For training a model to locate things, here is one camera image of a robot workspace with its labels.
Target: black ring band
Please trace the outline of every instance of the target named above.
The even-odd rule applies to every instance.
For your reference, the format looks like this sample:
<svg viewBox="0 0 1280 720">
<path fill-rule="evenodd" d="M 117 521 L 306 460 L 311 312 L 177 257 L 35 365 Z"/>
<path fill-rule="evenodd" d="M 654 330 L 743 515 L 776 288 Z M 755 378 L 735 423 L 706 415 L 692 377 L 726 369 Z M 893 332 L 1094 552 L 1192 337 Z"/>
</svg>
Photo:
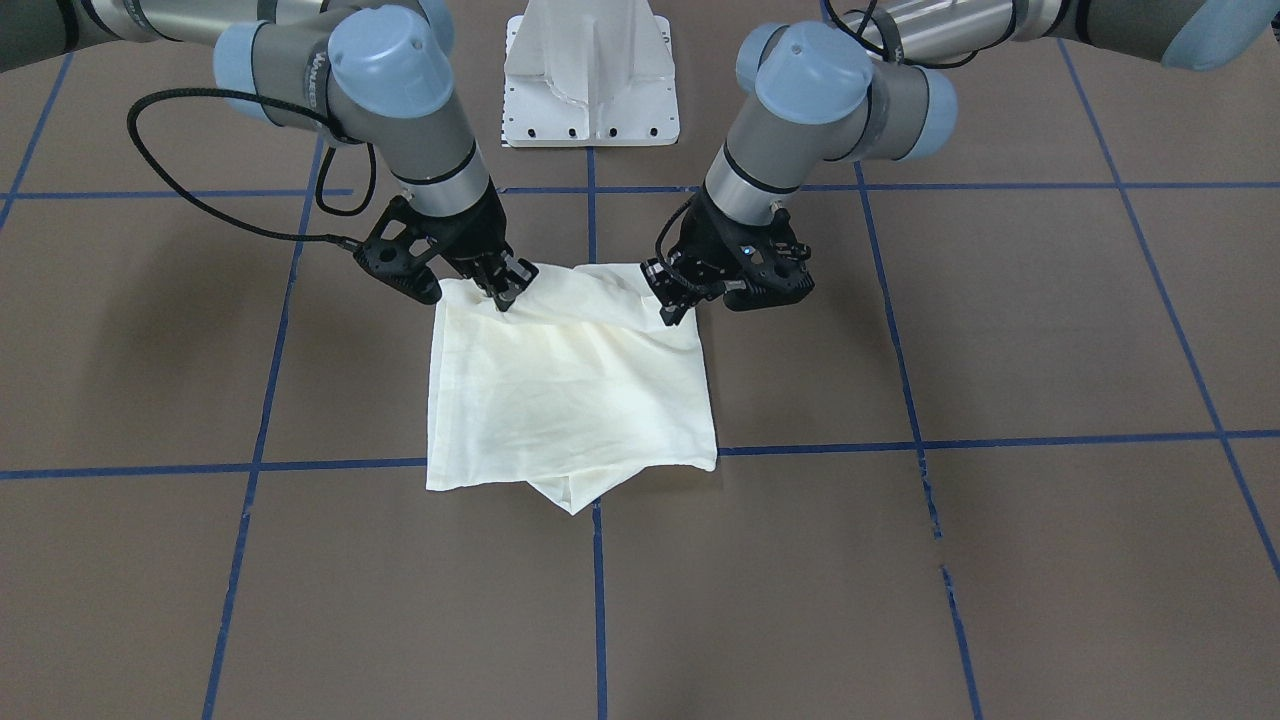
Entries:
<svg viewBox="0 0 1280 720">
<path fill-rule="evenodd" d="M 453 168 L 452 170 L 444 173 L 443 176 L 438 176 L 438 177 L 434 177 L 431 179 L 413 179 L 413 178 L 406 178 L 406 177 L 402 177 L 402 176 L 396 176 L 396 179 L 402 181 L 402 182 L 407 182 L 410 184 L 416 184 L 416 186 L 429 186 L 429 184 L 439 184 L 442 182 L 448 182 L 448 181 L 458 177 L 460 174 L 462 174 L 462 170 L 467 169 L 467 165 L 470 165 L 471 160 L 474 160 L 475 156 L 476 156 L 477 147 L 479 146 L 475 142 L 472 142 L 471 143 L 471 151 L 467 152 L 467 156 L 463 158 L 462 163 L 458 163 L 457 168 Z"/>
<path fill-rule="evenodd" d="M 742 167 L 737 164 L 737 160 L 735 160 L 733 156 L 728 154 L 727 143 L 724 145 L 724 160 L 728 161 L 730 168 L 733 168 L 733 172 L 737 174 L 737 177 L 746 181 L 755 190 L 763 190 L 764 192 L 772 192 L 773 195 L 791 195 L 792 192 L 800 190 L 799 184 L 795 187 L 773 187 L 772 184 L 763 183 L 753 178 L 751 174 L 744 170 Z"/>
<path fill-rule="evenodd" d="M 1092 3 L 1093 0 L 1080 0 L 1075 5 L 1075 35 L 1085 45 L 1093 45 L 1093 38 L 1089 37 L 1089 5 Z"/>
<path fill-rule="evenodd" d="M 159 37 L 169 40 L 172 42 L 182 42 L 177 37 L 169 37 L 168 35 L 156 29 L 156 26 L 151 24 L 151 20 L 147 19 L 146 13 L 142 12 L 142 5 L 138 5 L 138 0 L 124 0 L 124 12 L 127 12 L 129 17 L 133 18 L 133 22 L 136 22 L 140 27 L 142 27 L 147 32 L 154 32 Z"/>
<path fill-rule="evenodd" d="M 106 23 L 104 23 L 102 18 L 97 14 L 97 8 L 93 6 L 93 0 L 81 0 L 81 8 L 84 9 L 84 14 L 88 15 L 88 19 L 93 20 L 93 24 L 102 28 L 102 32 L 116 40 L 124 40 L 119 35 L 115 35 L 114 29 L 106 27 Z"/>
<path fill-rule="evenodd" d="M 76 18 L 76 8 L 72 0 L 58 0 L 58 10 L 63 14 L 63 55 L 76 50 L 79 45 L 79 19 Z"/>
</svg>

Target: cream fabric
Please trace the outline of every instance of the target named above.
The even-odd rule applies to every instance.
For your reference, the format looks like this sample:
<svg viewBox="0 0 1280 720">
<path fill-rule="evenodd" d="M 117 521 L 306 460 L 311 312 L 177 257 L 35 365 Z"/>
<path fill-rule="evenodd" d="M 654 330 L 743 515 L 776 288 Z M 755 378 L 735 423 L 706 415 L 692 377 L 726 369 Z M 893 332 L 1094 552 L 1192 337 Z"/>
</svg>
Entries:
<svg viewBox="0 0 1280 720">
<path fill-rule="evenodd" d="M 694 314 L 662 324 L 639 265 L 539 265 L 507 313 L 445 279 L 428 489 L 527 482 L 568 512 L 653 465 L 716 468 Z"/>
</svg>

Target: metal base plate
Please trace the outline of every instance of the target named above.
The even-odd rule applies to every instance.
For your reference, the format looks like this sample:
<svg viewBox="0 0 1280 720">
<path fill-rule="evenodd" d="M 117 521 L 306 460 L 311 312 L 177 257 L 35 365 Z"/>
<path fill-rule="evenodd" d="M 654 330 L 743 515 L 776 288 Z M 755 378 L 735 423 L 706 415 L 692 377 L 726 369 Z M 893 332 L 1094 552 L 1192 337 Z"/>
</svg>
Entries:
<svg viewBox="0 0 1280 720">
<path fill-rule="evenodd" d="M 671 51 L 671 22 L 654 17 Z M 507 53 L 524 15 L 507 23 Z M 509 147 L 672 145 L 680 137 L 675 79 L 637 82 L 596 110 L 566 102 L 540 79 L 507 78 L 503 86 L 502 143 Z"/>
</svg>

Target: brown floor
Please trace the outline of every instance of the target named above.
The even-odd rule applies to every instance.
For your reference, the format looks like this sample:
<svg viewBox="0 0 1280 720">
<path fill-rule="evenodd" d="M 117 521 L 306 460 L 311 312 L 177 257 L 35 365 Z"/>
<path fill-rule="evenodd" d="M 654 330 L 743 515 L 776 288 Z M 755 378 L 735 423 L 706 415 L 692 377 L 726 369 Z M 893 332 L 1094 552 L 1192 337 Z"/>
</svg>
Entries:
<svg viewBox="0 0 1280 720">
<path fill-rule="evenodd" d="M 681 142 L 515 151 L 524 3 L 452 5 L 511 242 L 567 265 L 649 255 L 741 102 L 740 40 L 814 17 L 655 1 Z M 431 310 L 137 158 L 129 104 L 209 65 L 120 44 L 0 77 L 0 717 L 1277 716 L 1270 36 L 1203 76 L 1051 41 L 952 72 L 946 150 L 792 204 L 810 299 L 699 310 L 719 469 L 576 518 L 428 495 Z M 372 222 L 308 214 L 306 133 L 151 114 L 224 209 Z"/>
</svg>

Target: white metal stand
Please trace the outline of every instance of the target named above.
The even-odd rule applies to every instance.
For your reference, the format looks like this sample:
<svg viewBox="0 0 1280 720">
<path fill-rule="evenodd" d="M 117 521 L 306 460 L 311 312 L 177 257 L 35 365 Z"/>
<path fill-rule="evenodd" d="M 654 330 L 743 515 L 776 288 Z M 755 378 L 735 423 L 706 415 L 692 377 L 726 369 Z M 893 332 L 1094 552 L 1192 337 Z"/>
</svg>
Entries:
<svg viewBox="0 0 1280 720">
<path fill-rule="evenodd" d="M 671 145 L 671 23 L 648 0 L 530 0 L 507 23 L 502 140 L 512 147 Z"/>
</svg>

